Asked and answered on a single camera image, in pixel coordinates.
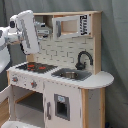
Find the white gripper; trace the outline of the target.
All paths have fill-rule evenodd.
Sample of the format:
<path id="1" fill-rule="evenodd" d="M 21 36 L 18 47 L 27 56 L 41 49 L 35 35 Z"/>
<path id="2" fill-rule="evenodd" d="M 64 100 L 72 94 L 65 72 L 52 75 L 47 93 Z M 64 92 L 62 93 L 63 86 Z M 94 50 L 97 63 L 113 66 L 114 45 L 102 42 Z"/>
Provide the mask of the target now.
<path id="1" fill-rule="evenodd" d="M 39 52 L 39 40 L 33 12 L 26 10 L 17 15 L 18 29 L 22 32 L 22 46 L 26 55 Z"/>

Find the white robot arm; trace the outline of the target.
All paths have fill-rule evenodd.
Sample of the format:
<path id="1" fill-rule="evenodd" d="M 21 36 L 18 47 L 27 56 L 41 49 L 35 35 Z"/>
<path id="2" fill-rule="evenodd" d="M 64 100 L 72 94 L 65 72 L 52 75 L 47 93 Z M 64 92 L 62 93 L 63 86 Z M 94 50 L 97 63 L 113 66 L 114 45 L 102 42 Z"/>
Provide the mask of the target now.
<path id="1" fill-rule="evenodd" d="M 20 43 L 26 55 L 39 51 L 38 25 L 44 23 L 36 22 L 33 12 L 26 10 L 13 15 L 7 27 L 0 27 L 0 73 L 10 62 L 8 45 Z"/>

